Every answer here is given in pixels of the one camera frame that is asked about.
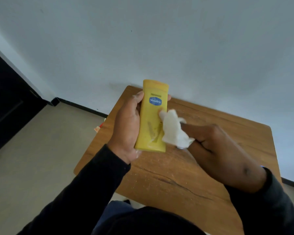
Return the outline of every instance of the person's left arm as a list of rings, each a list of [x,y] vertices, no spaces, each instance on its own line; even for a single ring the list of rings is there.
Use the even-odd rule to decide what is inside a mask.
[[[18,234],[87,234],[97,224],[130,162],[139,157],[134,149],[139,132],[137,105],[143,92],[119,110],[113,135],[74,180]]]

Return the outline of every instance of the black sweater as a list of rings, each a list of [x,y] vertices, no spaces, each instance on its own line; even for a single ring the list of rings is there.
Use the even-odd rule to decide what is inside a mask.
[[[74,180],[18,234],[90,235],[123,176],[130,170],[105,145]],[[267,181],[255,194],[226,186],[248,234],[294,234],[294,205],[266,169]],[[204,234],[173,213],[144,207],[105,221],[97,234]]]

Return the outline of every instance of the white tissue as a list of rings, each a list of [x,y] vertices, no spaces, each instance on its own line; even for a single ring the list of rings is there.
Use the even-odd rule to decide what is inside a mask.
[[[165,143],[173,144],[180,149],[188,148],[189,145],[195,140],[188,137],[188,135],[181,129],[181,122],[186,123],[184,118],[179,118],[175,110],[165,112],[162,110],[159,117],[163,122],[163,131],[165,135],[162,141]]]

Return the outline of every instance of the table top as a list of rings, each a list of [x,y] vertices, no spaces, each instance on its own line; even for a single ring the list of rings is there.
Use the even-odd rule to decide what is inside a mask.
[[[140,88],[126,87],[75,167],[75,174],[108,142],[118,110],[139,91]],[[281,182],[269,126],[175,98],[168,102],[168,109],[175,109],[189,124],[218,124]],[[224,186],[209,177],[187,151],[171,145],[167,145],[165,153],[143,152],[116,192],[143,205],[176,213],[212,235],[244,234]]]

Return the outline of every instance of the blue vaseline logo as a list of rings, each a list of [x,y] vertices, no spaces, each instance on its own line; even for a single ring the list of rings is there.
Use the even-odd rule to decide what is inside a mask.
[[[155,106],[160,106],[162,104],[162,100],[159,99],[158,97],[151,97],[151,98],[149,98],[149,103],[151,103]]]

